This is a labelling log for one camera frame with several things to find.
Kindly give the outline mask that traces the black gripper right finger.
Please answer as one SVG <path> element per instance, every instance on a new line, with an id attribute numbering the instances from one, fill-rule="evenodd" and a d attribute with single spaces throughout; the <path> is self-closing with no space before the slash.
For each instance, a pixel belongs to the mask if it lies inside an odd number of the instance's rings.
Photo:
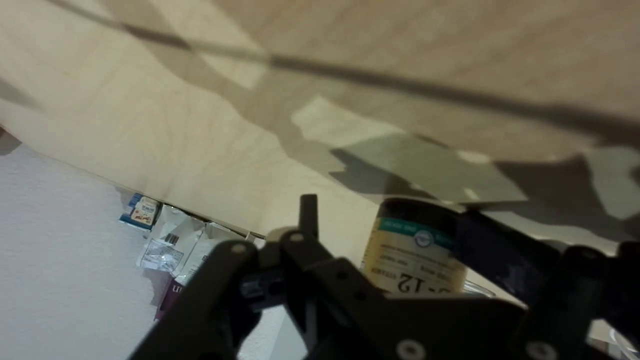
<path id="1" fill-rule="evenodd" d="M 605 360 L 587 344 L 594 319 L 637 344 L 636 242 L 620 243 L 611 256 L 581 243 L 554 248 L 465 209 L 458 258 L 527 305 L 510 340 L 515 360 Z"/>

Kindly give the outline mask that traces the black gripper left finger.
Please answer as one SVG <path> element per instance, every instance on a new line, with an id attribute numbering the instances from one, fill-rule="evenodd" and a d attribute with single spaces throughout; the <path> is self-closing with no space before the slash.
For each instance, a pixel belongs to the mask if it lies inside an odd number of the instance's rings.
<path id="1" fill-rule="evenodd" d="M 254 263 L 249 242 L 216 246 L 128 360 L 236 360 L 237 330 L 248 333 L 256 324 L 240 294 Z"/>

